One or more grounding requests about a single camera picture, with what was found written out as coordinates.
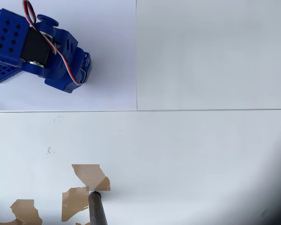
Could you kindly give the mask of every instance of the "metal rod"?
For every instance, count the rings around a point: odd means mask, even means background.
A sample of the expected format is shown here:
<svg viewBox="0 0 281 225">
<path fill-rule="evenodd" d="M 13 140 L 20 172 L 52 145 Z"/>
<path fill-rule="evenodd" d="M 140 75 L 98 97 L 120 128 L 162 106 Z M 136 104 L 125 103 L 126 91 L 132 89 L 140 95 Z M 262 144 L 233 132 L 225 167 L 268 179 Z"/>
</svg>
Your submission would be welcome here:
<svg viewBox="0 0 281 225">
<path fill-rule="evenodd" d="M 101 195 L 98 192 L 89 195 L 89 219 L 91 225 L 107 225 Z"/>
</svg>

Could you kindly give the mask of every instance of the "cardboard piece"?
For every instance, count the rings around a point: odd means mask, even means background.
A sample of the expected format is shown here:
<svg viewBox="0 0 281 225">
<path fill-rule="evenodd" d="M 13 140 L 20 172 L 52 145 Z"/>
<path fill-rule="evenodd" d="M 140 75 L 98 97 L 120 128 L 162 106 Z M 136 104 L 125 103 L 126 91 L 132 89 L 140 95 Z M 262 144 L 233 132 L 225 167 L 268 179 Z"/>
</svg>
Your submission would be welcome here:
<svg viewBox="0 0 281 225">
<path fill-rule="evenodd" d="M 34 207 L 33 199 L 17 199 L 10 208 L 15 217 L 23 221 L 25 225 L 41 225 L 43 222 Z"/>
<path fill-rule="evenodd" d="M 62 193 L 61 221 L 68 221 L 79 211 L 89 207 L 89 191 L 87 187 L 73 187 Z"/>
<path fill-rule="evenodd" d="M 110 181 L 99 164 L 72 164 L 77 177 L 89 191 L 110 191 Z"/>
<path fill-rule="evenodd" d="M 0 222 L 0 225 L 24 225 L 24 223 L 23 221 L 16 218 L 11 222 L 5 222 L 5 223 Z"/>
</svg>

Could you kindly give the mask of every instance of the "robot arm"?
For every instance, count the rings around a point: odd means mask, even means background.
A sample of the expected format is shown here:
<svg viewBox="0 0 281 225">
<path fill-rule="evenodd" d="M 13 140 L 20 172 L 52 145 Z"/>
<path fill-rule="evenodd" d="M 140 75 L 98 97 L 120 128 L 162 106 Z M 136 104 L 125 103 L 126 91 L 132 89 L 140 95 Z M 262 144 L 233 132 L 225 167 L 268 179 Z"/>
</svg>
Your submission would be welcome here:
<svg viewBox="0 0 281 225">
<path fill-rule="evenodd" d="M 37 18 L 40 22 L 31 24 L 27 15 L 0 10 L 0 83 L 23 70 L 72 93 L 89 76 L 90 55 L 77 47 L 78 41 L 68 31 L 56 28 L 57 21 L 45 15 Z"/>
</svg>

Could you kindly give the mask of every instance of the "perforated blue bracket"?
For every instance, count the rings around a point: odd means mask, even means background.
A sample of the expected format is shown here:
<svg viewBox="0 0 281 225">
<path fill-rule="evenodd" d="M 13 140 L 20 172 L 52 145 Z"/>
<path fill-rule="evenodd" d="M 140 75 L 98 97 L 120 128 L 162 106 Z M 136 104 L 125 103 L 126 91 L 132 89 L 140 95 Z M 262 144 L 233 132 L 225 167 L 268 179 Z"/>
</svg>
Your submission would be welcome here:
<svg viewBox="0 0 281 225">
<path fill-rule="evenodd" d="M 0 65 L 0 83 L 16 75 L 19 72 L 21 72 L 21 70 L 17 67 L 9 65 Z"/>
<path fill-rule="evenodd" d="M 29 24 L 23 16 L 8 10 L 0 12 L 0 62 L 14 67 L 21 67 L 20 59 L 23 43 Z"/>
</svg>

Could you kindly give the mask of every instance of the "blue 3d-printed part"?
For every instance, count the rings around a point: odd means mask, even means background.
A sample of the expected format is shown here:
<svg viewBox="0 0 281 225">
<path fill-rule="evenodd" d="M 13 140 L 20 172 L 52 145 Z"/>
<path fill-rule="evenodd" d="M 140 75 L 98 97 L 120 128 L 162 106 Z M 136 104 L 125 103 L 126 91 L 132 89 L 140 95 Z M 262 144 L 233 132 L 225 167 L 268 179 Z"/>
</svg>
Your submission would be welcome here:
<svg viewBox="0 0 281 225">
<path fill-rule="evenodd" d="M 91 71 L 89 53 L 78 47 L 78 41 L 68 31 L 56 28 L 59 25 L 57 21 L 45 15 L 38 15 L 37 18 L 40 20 L 36 23 L 37 29 L 56 43 L 76 80 L 86 82 Z M 0 10 L 0 83 L 23 70 L 44 78 L 47 85 L 72 93 L 79 85 L 71 79 L 61 56 L 50 51 L 45 64 L 21 58 L 30 29 L 25 17 Z"/>
</svg>

